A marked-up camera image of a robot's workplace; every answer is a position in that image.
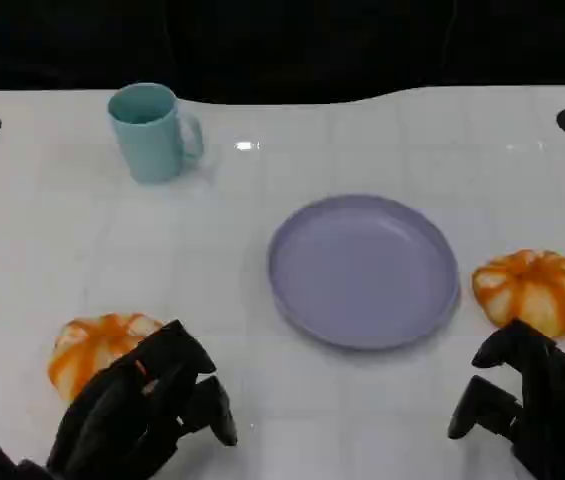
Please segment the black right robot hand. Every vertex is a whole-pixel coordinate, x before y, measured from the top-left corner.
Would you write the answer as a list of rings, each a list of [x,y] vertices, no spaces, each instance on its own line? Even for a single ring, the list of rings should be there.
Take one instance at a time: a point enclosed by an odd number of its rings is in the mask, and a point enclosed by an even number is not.
[[[522,399],[475,375],[452,414],[457,440],[479,425],[511,443],[513,456],[536,479],[565,479],[565,352],[519,319],[490,335],[472,365],[507,364],[521,374]]]

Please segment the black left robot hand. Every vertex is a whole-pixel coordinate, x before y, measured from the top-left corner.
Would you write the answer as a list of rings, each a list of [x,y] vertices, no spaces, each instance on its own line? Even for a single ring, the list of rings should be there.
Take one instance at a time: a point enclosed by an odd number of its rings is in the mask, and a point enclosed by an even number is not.
[[[229,397],[202,345],[174,320],[100,371],[69,406],[46,463],[60,479],[149,479],[205,428],[237,444]]]

